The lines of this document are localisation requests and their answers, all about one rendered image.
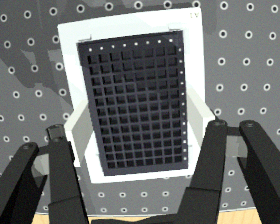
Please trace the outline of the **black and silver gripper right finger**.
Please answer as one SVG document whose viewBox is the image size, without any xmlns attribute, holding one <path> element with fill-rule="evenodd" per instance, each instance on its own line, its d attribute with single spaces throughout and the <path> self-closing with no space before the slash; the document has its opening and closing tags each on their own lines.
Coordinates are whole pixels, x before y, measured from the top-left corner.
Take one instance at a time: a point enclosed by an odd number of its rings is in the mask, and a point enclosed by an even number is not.
<svg viewBox="0 0 280 224">
<path fill-rule="evenodd" d="M 186 97 L 200 152 L 174 224 L 218 223 L 226 156 L 237 157 L 261 224 L 280 224 L 280 151 L 262 126 L 254 120 L 227 126 L 194 88 Z"/>
</svg>

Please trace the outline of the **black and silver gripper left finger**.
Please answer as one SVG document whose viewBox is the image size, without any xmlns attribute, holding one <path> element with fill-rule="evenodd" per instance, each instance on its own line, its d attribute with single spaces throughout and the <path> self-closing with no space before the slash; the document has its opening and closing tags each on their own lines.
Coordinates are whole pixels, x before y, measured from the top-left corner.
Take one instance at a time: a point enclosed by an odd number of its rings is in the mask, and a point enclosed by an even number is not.
<svg viewBox="0 0 280 224">
<path fill-rule="evenodd" d="M 85 99 L 65 125 L 46 128 L 48 145 L 20 146 L 0 177 L 0 224 L 32 224 L 47 174 L 49 224 L 90 224 L 75 167 L 81 165 L 93 131 Z"/>
</svg>

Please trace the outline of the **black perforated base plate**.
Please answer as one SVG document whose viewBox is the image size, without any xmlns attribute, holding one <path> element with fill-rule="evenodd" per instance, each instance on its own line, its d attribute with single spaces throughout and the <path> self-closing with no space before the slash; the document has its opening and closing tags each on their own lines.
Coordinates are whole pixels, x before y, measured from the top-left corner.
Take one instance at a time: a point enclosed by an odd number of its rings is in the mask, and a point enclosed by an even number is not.
<svg viewBox="0 0 280 224">
<path fill-rule="evenodd" d="M 200 8 L 205 104 L 230 127 L 258 122 L 280 151 L 280 0 L 0 0 L 0 177 L 19 147 L 48 145 L 74 112 L 58 25 Z M 175 214 L 192 176 L 92 183 L 75 167 L 88 217 Z M 227 156 L 219 213 L 256 209 Z"/>
</svg>

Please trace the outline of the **black well plate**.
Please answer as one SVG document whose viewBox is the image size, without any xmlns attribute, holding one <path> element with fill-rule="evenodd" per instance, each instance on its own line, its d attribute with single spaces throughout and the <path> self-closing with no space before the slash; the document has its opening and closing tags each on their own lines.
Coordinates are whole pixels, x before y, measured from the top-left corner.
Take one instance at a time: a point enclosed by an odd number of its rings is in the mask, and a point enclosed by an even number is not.
<svg viewBox="0 0 280 224">
<path fill-rule="evenodd" d="M 104 177 L 189 169 L 183 30 L 79 42 L 78 50 Z"/>
</svg>

